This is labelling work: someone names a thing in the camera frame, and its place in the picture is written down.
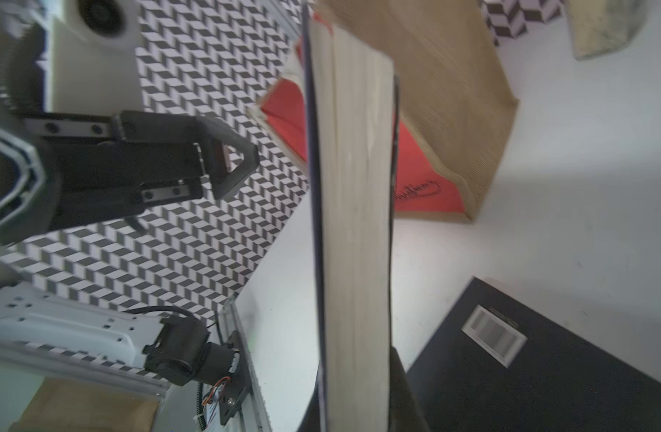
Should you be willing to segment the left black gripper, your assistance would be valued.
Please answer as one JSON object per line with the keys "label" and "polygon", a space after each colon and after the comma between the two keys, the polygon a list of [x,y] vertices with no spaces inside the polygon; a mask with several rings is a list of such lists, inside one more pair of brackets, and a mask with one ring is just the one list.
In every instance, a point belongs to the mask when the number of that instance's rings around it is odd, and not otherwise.
{"label": "left black gripper", "polygon": [[1,246],[200,199],[204,172],[213,199],[228,201],[260,165],[256,145],[206,116],[19,117],[26,128],[0,123]]}

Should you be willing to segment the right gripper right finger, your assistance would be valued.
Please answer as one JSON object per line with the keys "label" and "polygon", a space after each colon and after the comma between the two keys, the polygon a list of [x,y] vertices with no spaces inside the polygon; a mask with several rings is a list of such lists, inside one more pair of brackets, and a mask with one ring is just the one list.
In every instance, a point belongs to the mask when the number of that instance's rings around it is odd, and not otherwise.
{"label": "right gripper right finger", "polygon": [[424,419],[407,382],[407,375],[395,347],[390,350],[390,432],[428,432]]}

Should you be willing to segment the red burlap canvas bag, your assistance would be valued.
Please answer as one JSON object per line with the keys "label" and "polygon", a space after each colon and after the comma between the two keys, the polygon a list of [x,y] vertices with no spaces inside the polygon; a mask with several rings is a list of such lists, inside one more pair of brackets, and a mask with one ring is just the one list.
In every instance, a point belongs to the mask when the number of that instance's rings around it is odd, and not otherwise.
{"label": "red burlap canvas bag", "polygon": [[[319,1],[312,10],[394,63],[399,124],[393,212],[474,221],[519,104],[476,3]],[[308,176],[302,34],[251,117]]]}

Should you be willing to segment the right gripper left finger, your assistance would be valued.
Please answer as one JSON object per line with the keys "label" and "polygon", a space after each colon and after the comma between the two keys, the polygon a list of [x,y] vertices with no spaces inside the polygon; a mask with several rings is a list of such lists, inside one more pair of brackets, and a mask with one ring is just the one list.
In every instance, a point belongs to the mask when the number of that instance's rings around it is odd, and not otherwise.
{"label": "right gripper left finger", "polygon": [[319,395],[314,393],[310,399],[309,405],[297,430],[298,432],[320,432],[321,414]]}

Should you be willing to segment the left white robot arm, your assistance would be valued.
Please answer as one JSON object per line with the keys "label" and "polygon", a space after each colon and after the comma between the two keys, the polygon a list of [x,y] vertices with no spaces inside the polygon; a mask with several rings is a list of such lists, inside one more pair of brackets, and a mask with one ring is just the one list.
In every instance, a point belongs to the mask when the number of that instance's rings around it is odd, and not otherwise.
{"label": "left white robot arm", "polygon": [[[256,147],[204,117],[0,112],[0,248],[52,231],[124,219],[150,208],[216,199],[258,167]],[[201,407],[226,425],[253,393],[238,330],[209,329],[179,306],[109,311],[44,293],[0,261],[0,346],[38,342],[103,356],[198,385]]]}

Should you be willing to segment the purple blue barcode book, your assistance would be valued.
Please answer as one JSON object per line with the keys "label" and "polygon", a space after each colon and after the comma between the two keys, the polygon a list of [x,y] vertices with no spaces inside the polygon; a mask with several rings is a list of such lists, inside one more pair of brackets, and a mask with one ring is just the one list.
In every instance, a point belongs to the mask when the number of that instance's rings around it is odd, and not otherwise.
{"label": "purple blue barcode book", "polygon": [[393,61],[309,7],[303,96],[323,431],[390,425],[390,269],[398,83]]}

